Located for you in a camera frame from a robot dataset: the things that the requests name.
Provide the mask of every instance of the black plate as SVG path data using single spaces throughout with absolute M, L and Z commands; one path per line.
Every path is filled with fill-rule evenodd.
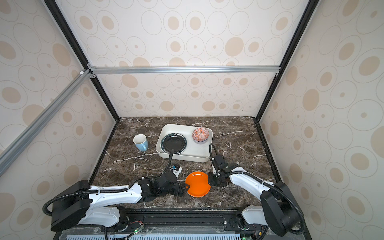
M 160 146 L 165 153 L 170 153 L 171 149 L 173 149 L 173 154 L 179 154 L 187 147 L 187 140 L 179 133 L 171 133 L 161 140 Z

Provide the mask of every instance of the aluminum frame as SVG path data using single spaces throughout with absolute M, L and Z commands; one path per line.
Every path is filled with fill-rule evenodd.
M 67 39 L 69 45 L 71 46 L 73 52 L 77 56 L 78 60 L 80 61 L 81 65 L 84 69 L 89 69 L 88 60 L 85 56 L 83 50 L 81 49 L 79 43 L 77 42 L 77 39 L 75 35 L 73 34 L 71 27 L 68 25 L 68 23 L 65 20 L 64 15 L 60 11 L 60 7 L 57 5 L 55 0 L 44 0 L 45 5 L 47 9 L 51 12 L 52 17 L 55 19 L 57 25 L 59 26 L 61 32 L 63 33 L 64 37 Z M 106 107 L 108 108 L 109 112 L 111 113 L 112 117 L 117 121 L 119 119 L 119 115 L 116 112 L 116 109 L 112 105 L 110 99 L 108 98 L 104 88 L 100 84 L 100 81 L 97 79 L 97 77 L 92 77 L 91 81 L 93 83 L 93 86 L 95 86 L 96 91 L 101 96 L 102 100 L 104 101 Z
M 0 156 L 0 176 L 11 166 L 17 157 L 28 147 L 37 134 L 47 125 L 55 116 L 61 107 L 68 101 L 72 94 L 80 85 L 89 79 L 91 73 L 89 70 L 83 70 L 82 75 L 78 75 L 59 96 L 14 140 Z
M 280 66 L 91 67 L 94 74 L 118 73 L 278 73 Z

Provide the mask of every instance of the orange plate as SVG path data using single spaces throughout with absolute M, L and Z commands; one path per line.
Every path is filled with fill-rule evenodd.
M 192 197 L 203 197 L 211 189 L 208 184 L 208 175 L 199 171 L 189 174 L 185 183 L 190 185 L 187 192 Z

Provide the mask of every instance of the cable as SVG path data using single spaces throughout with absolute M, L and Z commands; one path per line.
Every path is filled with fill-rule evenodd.
M 278 195 L 280 195 L 281 197 L 285 198 L 289 203 L 290 205 L 293 207 L 293 209 L 295 209 L 295 211 L 297 212 L 297 214 L 299 215 L 299 218 L 300 218 L 300 229 L 299 230 L 292 230 L 290 229 L 289 232 L 290 233 L 293 233 L 293 234 L 297 234 L 297 235 L 300 235 L 300 234 L 303 234 L 306 230 L 306 224 L 305 224 L 305 219 L 304 219 L 304 214 L 303 212 L 300 210 L 300 208 L 287 196 L 285 195 L 281 190 L 277 189 L 276 187 L 266 183 L 266 182 L 263 182 L 263 180 L 261 180 L 260 178 L 256 177 L 255 175 L 249 173 L 249 172 L 243 172 L 243 171 L 234 171 L 234 172 L 230 172 L 230 173 L 227 173 L 227 174 L 224 174 L 224 175 L 219 175 L 218 177 L 228 177 L 230 175 L 233 175 L 233 174 L 244 174 L 244 175 L 247 175 L 253 179 L 255 179 L 256 181 L 258 181 L 259 183 L 263 184 L 264 186 L 266 187 L 269 187 L 271 190 L 273 190 L 274 192 L 276 192 Z
M 134 222 L 129 223 L 128 225 L 131 225 L 131 224 L 133 224 L 135 222 L 138 222 L 138 223 L 141 223 L 141 225 L 144 225 L 144 223 L 142 221 L 134 221 Z
M 169 168 L 170 168 L 170 162 L 171 162 L 172 157 L 173 157 L 173 153 L 174 153 L 174 150 L 171 149 L 171 150 L 170 150 L 170 153 L 169 153 L 169 157 L 168 157 L 168 163 L 167 163 L 167 165 L 166 165 L 166 167 L 165 167 L 163 173 L 165 173 L 165 172 L 167 171 L 167 169 L 169 170 Z
M 172 157 L 173 157 L 173 151 L 174 151 L 174 150 L 172 149 L 171 152 L 169 153 L 169 158 L 168 158 L 167 166 L 165 167 L 165 169 L 164 169 L 164 171 L 163 171 L 162 173 L 165 173 L 166 170 L 170 168 L 170 162 L 171 162 Z M 135 183 L 137 183 L 138 181 L 140 181 L 140 180 L 151 179 L 151 178 L 160 177 L 160 176 L 161 176 L 161 174 L 156 175 L 156 176 L 148 176 L 148 177 L 144 177 L 144 178 L 143 178 L 143 177 L 142 177 L 142 178 L 138 178 L 138 179 L 136 179 L 135 181 L 133 181 L 133 182 L 128 186 L 128 188 L 131 189 L 131 188 L 133 187 L 133 185 L 134 185 Z
M 132 237 L 134 233 L 129 234 L 127 237 L 121 237 L 121 238 L 114 238 L 113 240 L 128 240 L 130 237 Z
M 52 216 L 52 212 L 48 210 L 48 206 L 54 203 L 55 201 L 58 201 L 60 199 L 66 198 L 66 197 L 72 197 L 72 196 L 77 196 L 77 195 L 85 195 L 85 194 L 95 194 L 95 193 L 117 193 L 117 192 L 125 192 L 128 191 L 128 188 L 123 188 L 123 189 L 109 189 L 109 190 L 85 190 L 85 191 L 77 191 L 77 192 L 72 192 L 68 194 L 64 194 L 58 197 L 54 197 L 48 202 L 46 202 L 43 205 L 43 213 L 45 213 L 48 216 Z
M 267 231 L 268 231 L 268 226 L 265 226 L 265 230 L 262 232 L 261 235 L 259 235 L 259 236 L 256 238 L 256 240 L 262 240 L 262 239 L 265 237 Z
M 215 150 L 215 154 L 218 155 L 218 152 L 217 152 L 217 150 L 216 150 L 216 148 L 215 148 L 215 145 L 213 145 L 212 143 L 209 144 L 209 156 L 211 157 L 211 159 L 213 158 L 213 155 L 212 155 L 212 147 L 213 147 L 214 150 Z
M 108 240 L 107 227 L 106 226 L 104 226 L 104 238 L 105 238 L 105 240 Z

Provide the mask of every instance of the black frame edge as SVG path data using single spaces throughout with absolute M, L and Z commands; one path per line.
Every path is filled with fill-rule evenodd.
M 297 45 L 299 44 L 299 41 L 308 25 L 308 22 L 309 20 L 311 19 L 312 17 L 312 14 L 318 4 L 319 0 L 310 0 L 308 2 L 308 5 L 307 7 L 305 8 L 304 12 L 303 12 L 303 15 L 300 19 L 300 22 L 299 24 L 297 25 L 297 28 L 296 28 L 296 31 L 295 33 L 293 34 L 293 37 L 291 39 L 291 42 L 289 43 L 289 46 L 287 48 L 287 51 L 285 52 L 284 54 L 284 57 L 281 61 L 281 64 L 280 64 L 280 71 L 279 73 L 277 74 L 277 76 L 274 77 L 274 79 L 272 80 L 272 84 L 271 86 L 269 87 L 268 89 L 268 92 L 264 98 L 264 101 L 260 107 L 260 110 L 259 112 L 257 113 L 256 115 L 256 119 L 257 121 L 260 121 L 261 117 L 263 116 L 268 104 L 269 104 L 269 101 L 271 100 L 272 96 L 273 96 L 273 93 L 275 92 L 275 89 L 277 87 L 277 85 L 279 84 L 280 82 L 280 79 L 281 77 L 283 76 L 284 72 L 285 72 L 285 69 L 287 68 L 288 66 L 288 63 L 289 61 L 291 60 L 291 57 L 297 47 Z
M 56 232 L 52 240 L 59 240 L 61 236 L 61 232 Z
M 270 151 L 270 149 L 268 147 L 268 144 L 266 142 L 266 139 L 265 139 L 263 130 L 262 130 L 261 126 L 260 126 L 260 123 L 259 123 L 259 121 L 257 121 L 256 118 L 252 118 L 252 119 L 253 119 L 253 122 L 255 123 L 255 126 L 257 128 L 257 133 L 260 136 L 260 140 L 262 141 L 262 144 L 263 144 L 263 147 L 264 147 L 264 150 L 265 150 L 265 156 L 267 157 L 268 162 L 271 165 L 273 176 L 275 177 L 276 182 L 281 181 L 281 177 L 280 177 L 279 171 L 277 171 L 277 166 L 275 164 L 275 160 L 272 157 L 271 151 Z
M 107 106 L 107 109 L 111 113 L 113 119 L 115 119 L 116 122 L 120 121 L 120 117 L 118 113 L 116 112 L 115 108 L 112 105 L 111 100 L 109 99 L 107 93 L 104 91 L 103 86 L 101 85 L 99 79 L 96 77 L 96 75 L 93 75 L 94 77 L 91 77 L 91 82 L 95 86 L 97 92 L 99 93 L 101 99 L 103 99 L 105 105 Z
M 57 25 L 60 27 L 60 30 L 64 34 L 65 38 L 67 39 L 69 45 L 71 46 L 72 50 L 76 54 L 77 58 L 79 59 L 81 65 L 84 69 L 89 69 L 92 73 L 91 69 L 87 65 L 89 63 L 87 57 L 85 56 L 83 50 L 81 49 L 79 43 L 76 40 L 76 37 L 74 36 L 71 28 L 69 27 L 67 21 L 65 20 L 64 15 L 60 11 L 60 8 L 58 7 L 55 0 L 44 0 L 45 4 L 47 5 L 49 11 L 51 12 L 53 18 L 55 19 Z M 112 117 L 115 119 L 115 121 L 118 121 L 120 118 L 117 114 L 115 108 L 113 107 L 110 99 L 108 98 L 106 92 L 104 91 L 104 88 L 100 84 L 99 80 L 95 78 L 91 78 L 91 81 L 93 85 L 95 86 L 97 92 L 101 96 L 102 100 L 104 101 L 105 105 L 107 106 L 109 112 L 112 114 Z
M 106 153 L 107 150 L 108 150 L 109 144 L 111 143 L 112 138 L 113 138 L 113 136 L 115 135 L 115 131 L 116 131 L 118 125 L 119 125 L 119 122 L 120 122 L 120 118 L 116 121 L 115 126 L 113 126 L 113 129 L 112 129 L 111 134 L 110 134 L 110 136 L 109 136 L 109 138 L 108 138 L 108 140 L 107 140 L 107 143 L 105 144 L 105 147 L 104 147 L 103 151 L 101 152 L 101 155 L 100 155 L 100 157 L 99 157 L 99 160 L 98 160 L 98 162 L 97 162 L 95 168 L 93 169 L 91 178 L 90 178 L 89 181 L 88 181 L 88 184 L 89 184 L 89 185 L 92 185 L 92 184 L 93 184 L 93 181 L 95 180 L 96 174 L 97 174 L 97 172 L 99 171 L 100 165 L 101 165 L 101 163 L 102 163 L 102 161 L 103 161 L 103 159 L 104 159 L 105 153 Z
M 60 27 L 62 33 L 64 34 L 65 38 L 67 39 L 68 43 L 71 45 L 71 48 L 73 49 L 77 58 L 80 60 L 80 63 L 83 66 L 83 68 L 89 69 L 87 66 L 88 60 L 87 60 L 84 52 L 82 51 L 79 43 L 77 42 L 74 34 L 72 33 L 71 28 L 69 27 L 68 23 L 66 22 L 65 17 L 61 13 L 55 0 L 44 0 L 44 2 L 47 5 L 48 9 L 50 10 L 54 19 L 56 20 L 57 25 L 59 25 L 59 27 Z

